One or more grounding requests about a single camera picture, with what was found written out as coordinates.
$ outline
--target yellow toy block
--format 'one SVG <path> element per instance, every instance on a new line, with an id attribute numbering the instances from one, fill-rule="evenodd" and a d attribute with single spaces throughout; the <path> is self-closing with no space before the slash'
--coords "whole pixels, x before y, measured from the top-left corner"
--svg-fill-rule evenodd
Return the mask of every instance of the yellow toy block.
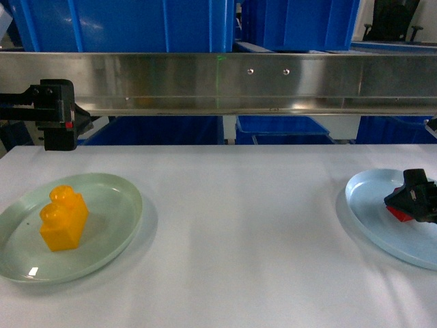
<path id="1" fill-rule="evenodd" d="M 50 192 L 51 203 L 40 212 L 40 234 L 51 251 L 75 249 L 79 246 L 88 209 L 80 193 L 61 185 Z"/>

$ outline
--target black and red object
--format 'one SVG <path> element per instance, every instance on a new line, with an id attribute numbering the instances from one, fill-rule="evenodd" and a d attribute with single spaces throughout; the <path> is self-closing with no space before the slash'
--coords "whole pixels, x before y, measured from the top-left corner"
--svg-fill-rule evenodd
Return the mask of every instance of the black and red object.
<path id="1" fill-rule="evenodd" d="M 41 80 L 22 94 L 0 94 L 0 120 L 36 122 L 45 150 L 74 150 L 77 137 L 93 127 L 90 114 L 74 102 L 73 83 L 63 79 Z"/>
<path id="2" fill-rule="evenodd" d="M 404 184 L 384 198 L 387 209 L 401 222 L 437 223 L 437 186 L 424 169 L 404 171 Z"/>

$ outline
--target metal rail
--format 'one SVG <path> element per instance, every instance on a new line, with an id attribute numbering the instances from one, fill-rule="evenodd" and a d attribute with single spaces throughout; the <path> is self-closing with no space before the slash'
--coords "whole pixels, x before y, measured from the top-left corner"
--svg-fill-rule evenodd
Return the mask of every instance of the metal rail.
<path id="1" fill-rule="evenodd" d="M 92 115 L 437 113 L 437 55 L 0 53 L 0 93 L 40 79 Z"/>

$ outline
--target light blue plate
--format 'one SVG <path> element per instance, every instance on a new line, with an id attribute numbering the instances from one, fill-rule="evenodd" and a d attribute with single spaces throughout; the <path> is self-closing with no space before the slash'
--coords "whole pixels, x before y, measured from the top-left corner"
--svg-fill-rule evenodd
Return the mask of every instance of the light blue plate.
<path id="1" fill-rule="evenodd" d="M 437 224 L 400 222 L 386 209 L 384 198 L 403 183 L 403 172 L 394 169 L 372 169 L 352 177 L 346 185 L 352 219 L 365 236 L 391 255 L 437 270 Z"/>
<path id="2" fill-rule="evenodd" d="M 39 213 L 58 185 L 81 193 L 89 216 L 77 249 L 51 252 L 40 235 Z M 0 275 L 15 282 L 56 284 L 99 269 L 135 236 L 142 203 L 132 183 L 112 174 L 69 176 L 27 193 L 0 215 Z"/>

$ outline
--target white tabletop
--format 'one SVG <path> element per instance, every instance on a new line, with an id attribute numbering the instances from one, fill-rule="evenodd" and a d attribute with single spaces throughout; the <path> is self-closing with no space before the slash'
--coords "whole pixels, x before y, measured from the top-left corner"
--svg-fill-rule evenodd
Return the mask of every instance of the white tabletop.
<path id="1" fill-rule="evenodd" d="M 0 277 L 0 327 L 435 327 L 437 272 L 350 221 L 343 192 L 373 168 L 421 167 L 436 146 L 120 146 L 0 160 L 0 212 L 85 172 L 140 190 L 142 225 L 114 261 L 54 286 Z"/>

